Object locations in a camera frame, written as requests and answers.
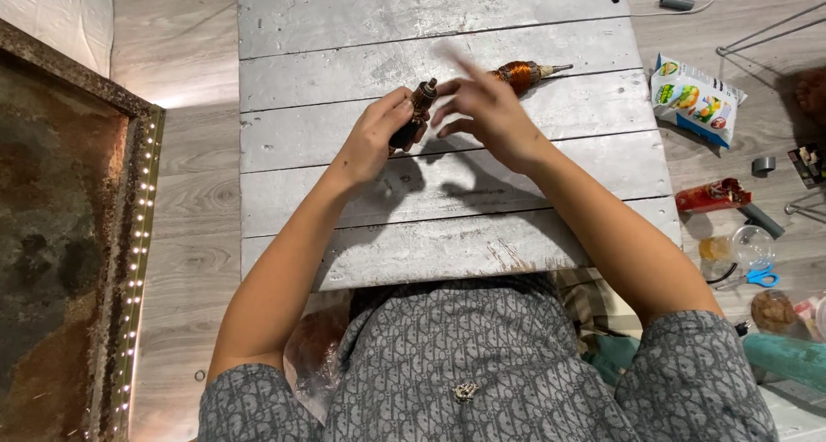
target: hand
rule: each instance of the hand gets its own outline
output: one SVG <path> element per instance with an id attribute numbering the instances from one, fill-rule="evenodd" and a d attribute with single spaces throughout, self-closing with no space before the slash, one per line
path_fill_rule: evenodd
<path id="1" fill-rule="evenodd" d="M 408 88 L 398 88 L 368 105 L 328 170 L 340 174 L 353 187 L 376 178 L 387 162 L 390 137 L 413 117 L 411 94 Z M 421 140 L 426 128 L 424 124 L 405 151 Z"/>
<path id="2" fill-rule="evenodd" d="M 430 124 L 438 126 L 452 113 L 472 119 L 461 118 L 444 125 L 438 137 L 470 133 L 511 171 L 530 174 L 553 145 L 528 118 L 508 83 L 483 73 L 459 55 L 449 56 L 470 79 L 456 78 L 436 87 L 439 97 L 454 97 L 436 111 Z"/>

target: blue scissor handle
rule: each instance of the blue scissor handle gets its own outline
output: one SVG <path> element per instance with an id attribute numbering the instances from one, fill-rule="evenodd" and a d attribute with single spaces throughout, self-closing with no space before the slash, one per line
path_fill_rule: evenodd
<path id="1" fill-rule="evenodd" d="M 750 284 L 757 284 L 764 288 L 773 288 L 780 281 L 780 276 L 772 273 L 772 268 L 774 268 L 773 265 L 769 265 L 764 269 L 753 269 L 746 274 L 746 279 L 748 279 Z"/>

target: scissors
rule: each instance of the scissors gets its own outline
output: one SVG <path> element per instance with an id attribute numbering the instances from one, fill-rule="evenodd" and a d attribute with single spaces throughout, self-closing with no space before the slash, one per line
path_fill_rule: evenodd
<path id="1" fill-rule="evenodd" d="M 730 283 L 724 284 L 715 289 L 721 291 L 723 289 L 733 288 L 741 284 L 757 284 L 758 286 L 762 286 L 764 288 L 773 288 L 777 286 L 778 282 L 780 282 L 780 276 L 773 273 L 771 271 L 772 268 L 774 268 L 774 265 L 769 264 L 768 267 L 763 269 L 753 269 L 746 273 L 745 276 L 741 276 Z"/>

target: led light strip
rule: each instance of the led light strip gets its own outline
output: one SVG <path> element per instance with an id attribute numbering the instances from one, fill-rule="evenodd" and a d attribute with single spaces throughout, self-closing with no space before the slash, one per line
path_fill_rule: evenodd
<path id="1" fill-rule="evenodd" d="M 143 305 L 146 260 L 149 257 L 155 190 L 158 185 L 160 140 L 163 135 L 164 111 L 153 105 L 145 124 L 138 154 L 138 177 L 135 184 L 131 243 L 126 258 L 126 286 L 121 295 L 120 329 L 115 356 L 115 385 L 111 394 L 110 418 L 113 439 L 126 440 L 129 424 L 135 362 L 138 354 L 140 308 Z"/>

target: white cable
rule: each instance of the white cable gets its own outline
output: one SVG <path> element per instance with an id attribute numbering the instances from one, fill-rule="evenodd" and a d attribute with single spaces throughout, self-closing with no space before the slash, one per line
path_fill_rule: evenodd
<path id="1" fill-rule="evenodd" d="M 686 10 L 685 12 L 660 12 L 660 13 L 644 13 L 642 15 L 629 15 L 629 16 L 660 16 L 660 15 L 690 15 L 692 13 L 699 13 L 703 10 L 707 9 L 709 5 L 711 5 L 715 0 L 709 0 L 709 2 L 700 8 L 695 8 L 693 10 Z"/>

